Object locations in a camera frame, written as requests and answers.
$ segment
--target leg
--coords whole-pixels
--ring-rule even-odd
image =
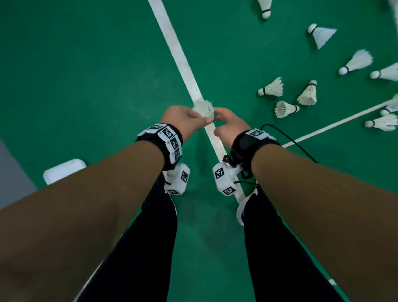
[[[258,186],[243,213],[246,250],[257,301],[343,301],[282,223]]]
[[[166,301],[177,232],[161,174],[136,220],[103,261],[78,301]]]

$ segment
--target wristband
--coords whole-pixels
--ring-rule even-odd
[[[138,133],[136,141],[149,141],[156,145],[164,156],[162,171],[175,168],[182,156],[183,139],[180,131],[170,124],[155,124]]]
[[[229,156],[224,157],[224,161],[228,162],[232,166],[241,164],[243,170],[248,173],[248,175],[245,175],[242,172],[242,178],[251,178],[253,176],[251,167],[253,156],[258,149],[268,144],[280,146],[276,138],[270,136],[267,132],[256,128],[249,131],[243,131],[235,138],[234,143],[232,144],[231,153]]]

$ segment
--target forearm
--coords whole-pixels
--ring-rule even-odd
[[[0,300],[17,292],[30,301],[73,300],[163,165],[161,151],[140,141],[0,211]]]
[[[254,156],[255,178],[353,301],[398,293],[398,198],[276,145]]]

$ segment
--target hand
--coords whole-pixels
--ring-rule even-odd
[[[226,108],[214,108],[214,113],[218,114],[216,120],[225,121],[226,124],[217,127],[214,135],[218,136],[222,143],[231,150],[235,138],[243,131],[251,130],[250,126],[239,116]]]
[[[160,120],[161,124],[170,124],[176,127],[181,132],[184,143],[195,131],[212,122],[212,118],[203,118],[199,113],[181,105],[167,108]]]

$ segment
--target gray floor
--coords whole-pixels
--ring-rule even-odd
[[[35,185],[0,140],[0,209],[34,191]]]

